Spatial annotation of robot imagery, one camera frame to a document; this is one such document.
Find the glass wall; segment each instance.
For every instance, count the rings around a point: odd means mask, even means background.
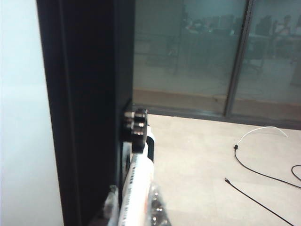
[[[301,1],[257,0],[233,114],[301,121]]]
[[[245,0],[136,1],[134,102],[222,113]]]

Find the white wall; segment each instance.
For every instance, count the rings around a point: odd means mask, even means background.
[[[1,0],[1,226],[63,225],[35,0]]]

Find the desk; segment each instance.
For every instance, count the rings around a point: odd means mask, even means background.
[[[213,63],[213,57],[218,58],[219,62],[224,64],[224,69],[232,70],[232,64],[236,56],[236,50],[239,41],[239,35],[229,35],[229,34],[216,34],[214,32],[196,32],[185,29],[182,32],[185,36],[183,40],[186,40],[188,49],[186,51],[186,66],[191,69],[191,62],[193,53],[195,55],[203,54],[205,60],[205,68],[208,68]],[[264,61],[267,55],[270,37],[249,34],[248,46],[255,42],[263,42],[264,49],[261,58],[260,66],[252,65],[248,62],[248,65],[257,70],[262,71]]]

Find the black door frame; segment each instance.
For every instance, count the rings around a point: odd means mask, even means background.
[[[132,103],[133,0],[37,0],[65,226],[86,226],[122,186]]]

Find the person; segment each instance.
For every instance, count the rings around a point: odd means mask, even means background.
[[[291,35],[291,27],[289,23],[291,21],[291,16],[286,15],[284,17],[283,23],[274,22],[273,24],[273,58],[276,58],[276,47],[283,46]]]

